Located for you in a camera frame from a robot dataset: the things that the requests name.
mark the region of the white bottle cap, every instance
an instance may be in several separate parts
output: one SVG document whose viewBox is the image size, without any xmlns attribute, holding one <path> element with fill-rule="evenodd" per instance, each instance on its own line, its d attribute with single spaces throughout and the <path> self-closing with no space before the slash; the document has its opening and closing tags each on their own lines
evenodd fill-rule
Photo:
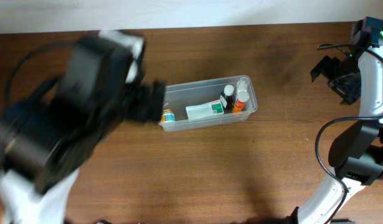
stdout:
<svg viewBox="0 0 383 224">
<path fill-rule="evenodd" d="M 249 94 L 246 91 L 242 91 L 237 95 L 237 100 L 240 102 L 246 102 L 249 100 Z"/>
<path fill-rule="evenodd" d="M 226 96 L 231 96 L 233 95 L 233 93 L 234 93 L 234 86 L 227 85 L 226 87 L 224 87 L 224 94 L 226 94 Z"/>
<path fill-rule="evenodd" d="M 240 91 L 247 91 L 249 86 L 249 79 L 247 77 L 242 77 L 240 81 L 237 82 L 237 93 Z"/>
</svg>

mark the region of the plastic bin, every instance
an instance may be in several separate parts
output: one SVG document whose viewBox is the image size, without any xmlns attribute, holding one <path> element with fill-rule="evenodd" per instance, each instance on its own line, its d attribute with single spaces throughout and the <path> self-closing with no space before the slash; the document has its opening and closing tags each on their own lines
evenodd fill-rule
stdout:
<svg viewBox="0 0 383 224">
<path fill-rule="evenodd" d="M 224 114 L 193 120 L 188 120 L 186 113 L 187 106 L 201 105 L 203 103 L 218 100 L 220 98 L 220 93 L 226 85 L 232 85 L 236 89 L 237 82 L 242 77 L 247 77 L 250 80 L 248 76 L 240 75 L 167 86 L 164 103 L 170 103 L 176 121 L 163 123 L 163 129 L 165 131 L 180 131 L 245 121 L 251 113 L 258 109 L 251 80 L 248 86 L 248 94 L 250 98 L 245 104 L 242 112 L 232 113 L 231 110 L 225 110 Z"/>
</svg>

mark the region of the wooden table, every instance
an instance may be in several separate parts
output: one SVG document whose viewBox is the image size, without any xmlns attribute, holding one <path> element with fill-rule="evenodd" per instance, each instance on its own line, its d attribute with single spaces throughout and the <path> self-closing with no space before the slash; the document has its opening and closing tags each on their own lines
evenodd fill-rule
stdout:
<svg viewBox="0 0 383 224">
<path fill-rule="evenodd" d="M 258 111 L 242 123 L 173 133 L 156 124 L 123 123 L 82 166 L 67 216 L 76 223 L 230 223 L 290 215 L 324 178 L 313 151 L 319 128 L 359 111 L 359 103 L 339 105 L 323 77 L 310 80 L 323 56 L 342 57 L 336 50 L 319 52 L 317 45 L 347 43 L 350 30 L 348 22 L 133 30 L 148 40 L 146 82 L 248 75 Z M 0 112 L 4 81 L 21 57 L 43 43 L 84 34 L 0 35 Z M 14 82 L 14 99 L 65 71 L 69 56 L 69 49 L 57 50 L 27 62 Z M 325 161 L 334 138 L 351 124 L 325 132 Z M 336 217 L 383 223 L 383 180 Z"/>
</svg>

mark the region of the bottle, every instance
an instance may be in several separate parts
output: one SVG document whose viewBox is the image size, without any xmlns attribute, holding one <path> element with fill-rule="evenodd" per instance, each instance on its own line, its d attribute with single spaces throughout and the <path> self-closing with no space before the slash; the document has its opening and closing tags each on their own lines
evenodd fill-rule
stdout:
<svg viewBox="0 0 383 224">
<path fill-rule="evenodd" d="M 228 110 L 233 106 L 233 103 L 234 103 L 233 93 L 234 93 L 234 86 L 227 85 L 224 87 L 224 90 L 220 94 L 220 102 L 222 103 L 224 109 Z"/>
<path fill-rule="evenodd" d="M 169 104 L 169 102 L 166 102 L 163 106 L 161 122 L 165 123 L 165 122 L 171 122 L 171 121 L 175 121 L 174 113 L 171 109 L 171 105 Z"/>
<path fill-rule="evenodd" d="M 242 92 L 242 91 L 247 91 L 249 86 L 249 79 L 247 77 L 242 77 L 238 82 L 237 82 L 237 94 L 235 96 L 235 99 L 237 99 L 237 95 Z"/>
<path fill-rule="evenodd" d="M 237 101 L 234 104 L 233 113 L 238 113 L 242 111 L 245 103 L 249 100 L 249 94 L 246 91 L 241 91 L 237 95 Z"/>
</svg>

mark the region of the white background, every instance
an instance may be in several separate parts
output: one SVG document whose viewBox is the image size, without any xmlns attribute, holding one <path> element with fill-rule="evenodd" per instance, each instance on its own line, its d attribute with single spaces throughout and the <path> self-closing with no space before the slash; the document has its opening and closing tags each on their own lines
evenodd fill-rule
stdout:
<svg viewBox="0 0 383 224">
<path fill-rule="evenodd" d="M 0 0 L 0 33 L 383 19 L 383 0 Z"/>
</svg>

